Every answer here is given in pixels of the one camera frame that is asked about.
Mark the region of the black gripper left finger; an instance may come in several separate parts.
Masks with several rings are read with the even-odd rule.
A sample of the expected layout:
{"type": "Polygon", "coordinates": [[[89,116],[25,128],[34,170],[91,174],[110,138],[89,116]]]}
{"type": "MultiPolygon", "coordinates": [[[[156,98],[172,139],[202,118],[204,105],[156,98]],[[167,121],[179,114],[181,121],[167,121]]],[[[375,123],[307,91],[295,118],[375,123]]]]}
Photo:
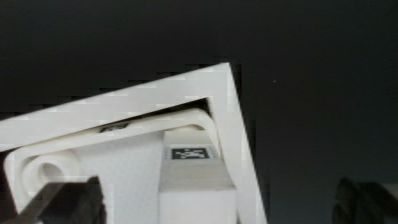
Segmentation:
{"type": "Polygon", "coordinates": [[[107,224],[99,177],[50,182],[18,215],[0,224],[107,224]]]}

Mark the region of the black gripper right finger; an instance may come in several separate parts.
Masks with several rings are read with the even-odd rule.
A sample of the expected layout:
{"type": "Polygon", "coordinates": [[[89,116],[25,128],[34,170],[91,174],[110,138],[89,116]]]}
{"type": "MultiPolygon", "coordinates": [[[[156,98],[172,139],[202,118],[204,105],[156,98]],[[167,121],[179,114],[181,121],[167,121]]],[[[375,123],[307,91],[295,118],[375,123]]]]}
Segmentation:
{"type": "Polygon", "coordinates": [[[398,224],[398,183],[339,180],[332,224],[398,224]]]}

